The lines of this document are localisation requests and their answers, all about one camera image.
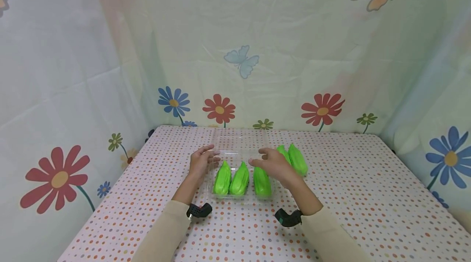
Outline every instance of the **fabric backdrop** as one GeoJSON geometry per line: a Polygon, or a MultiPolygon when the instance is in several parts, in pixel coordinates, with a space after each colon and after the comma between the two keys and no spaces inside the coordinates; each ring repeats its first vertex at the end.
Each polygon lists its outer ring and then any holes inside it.
{"type": "Polygon", "coordinates": [[[470,0],[101,0],[147,116],[381,135],[471,210],[470,0]]]}
{"type": "Polygon", "coordinates": [[[99,0],[0,0],[0,32],[0,260],[52,262],[158,122],[99,0]]]}
{"type": "Polygon", "coordinates": [[[2,257],[58,258],[163,123],[378,134],[471,210],[469,1],[0,0],[2,257]]]}

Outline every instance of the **blue flower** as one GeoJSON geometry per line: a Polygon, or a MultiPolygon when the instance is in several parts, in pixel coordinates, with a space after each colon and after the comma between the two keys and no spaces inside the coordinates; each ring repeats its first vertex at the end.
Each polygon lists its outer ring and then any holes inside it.
{"type": "Polygon", "coordinates": [[[448,131],[448,141],[446,137],[441,136],[440,139],[433,138],[430,146],[438,151],[441,155],[435,153],[427,153],[425,158],[431,162],[438,164],[431,172],[430,176],[440,176],[440,183],[446,185],[450,178],[453,179],[456,186],[466,188],[463,179],[456,173],[457,171],[463,175],[471,177],[471,146],[458,151],[468,138],[468,132],[460,137],[458,129],[452,126],[448,131]]]}
{"type": "Polygon", "coordinates": [[[111,185],[109,181],[105,181],[104,184],[100,184],[100,187],[98,188],[98,190],[96,190],[98,192],[97,196],[99,196],[100,198],[105,197],[109,193],[110,188],[111,185]]]}
{"type": "Polygon", "coordinates": [[[195,127],[197,127],[198,125],[196,125],[196,123],[193,122],[193,121],[185,121],[185,122],[182,124],[182,126],[192,126],[192,127],[195,128],[195,127]]]}
{"type": "Polygon", "coordinates": [[[444,200],[443,200],[442,198],[440,198],[439,193],[437,193],[436,191],[434,191],[432,194],[433,194],[433,196],[437,199],[437,201],[439,201],[439,202],[442,204],[442,206],[443,206],[444,208],[448,209],[448,208],[450,207],[450,206],[448,206],[447,203],[444,202],[444,200]]]}
{"type": "Polygon", "coordinates": [[[183,107],[190,103],[189,100],[185,100],[188,97],[188,94],[182,94],[182,90],[177,88],[175,90],[175,95],[172,96],[172,91],[170,87],[165,88],[165,92],[162,88],[159,88],[161,94],[159,105],[167,106],[164,108],[164,111],[170,113],[173,110],[173,116],[178,117],[179,114],[185,116],[185,112],[189,112],[190,108],[183,107]]]}
{"type": "Polygon", "coordinates": [[[151,129],[148,133],[148,137],[150,138],[152,136],[152,134],[154,134],[154,131],[155,129],[151,129]]]}

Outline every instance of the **clear plastic tray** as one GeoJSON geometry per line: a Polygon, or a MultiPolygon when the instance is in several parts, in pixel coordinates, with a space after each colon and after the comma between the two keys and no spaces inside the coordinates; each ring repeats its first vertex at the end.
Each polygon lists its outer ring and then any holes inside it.
{"type": "Polygon", "coordinates": [[[255,129],[215,129],[213,133],[214,150],[219,152],[221,161],[216,166],[215,163],[210,164],[209,171],[206,178],[207,192],[211,198],[214,199],[240,199],[244,201],[255,200],[273,200],[278,196],[279,182],[270,178],[271,196],[262,197],[255,194],[255,187],[253,184],[253,167],[249,165],[249,159],[260,159],[261,155],[258,150],[262,147],[268,146],[267,133],[265,130],[255,129]],[[214,181],[216,174],[222,165],[223,160],[231,168],[232,178],[234,177],[237,169],[239,169],[242,161],[245,162],[249,169],[249,184],[245,194],[238,195],[217,195],[213,193],[214,181]]]}

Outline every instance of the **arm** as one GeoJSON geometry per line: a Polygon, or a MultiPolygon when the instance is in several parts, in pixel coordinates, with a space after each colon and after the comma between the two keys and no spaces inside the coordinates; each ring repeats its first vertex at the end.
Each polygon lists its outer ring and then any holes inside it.
{"type": "Polygon", "coordinates": [[[298,208],[304,214],[301,216],[301,230],[316,248],[322,261],[371,261],[300,176],[293,175],[287,186],[298,208]]]}
{"type": "Polygon", "coordinates": [[[301,216],[301,229],[307,240],[316,248],[324,262],[371,261],[357,243],[337,223],[334,216],[324,208],[301,176],[286,162],[277,150],[262,148],[263,160],[249,160],[249,164],[262,168],[287,188],[301,216]]]}
{"type": "Polygon", "coordinates": [[[219,158],[214,157],[214,152],[208,152],[213,147],[214,145],[208,145],[191,155],[188,175],[139,245],[132,262],[171,261],[190,225],[191,220],[186,216],[186,212],[204,179],[206,166],[213,161],[219,161],[219,158]]]}

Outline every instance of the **polka dot tablecloth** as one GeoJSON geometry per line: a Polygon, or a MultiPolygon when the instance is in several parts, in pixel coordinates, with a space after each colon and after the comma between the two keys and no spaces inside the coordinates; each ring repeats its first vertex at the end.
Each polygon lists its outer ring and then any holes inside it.
{"type": "MultiPolygon", "coordinates": [[[[231,129],[157,128],[58,261],[131,261],[185,177],[189,155],[214,132],[231,129]]],[[[470,261],[470,234],[377,136],[256,132],[270,147],[293,142],[302,151],[306,183],[373,261],[470,261]]],[[[284,188],[278,192],[272,202],[244,202],[199,190],[193,203],[208,202],[213,212],[193,219],[174,261],[321,261],[299,226],[274,218],[281,207],[296,209],[284,188]]]]}

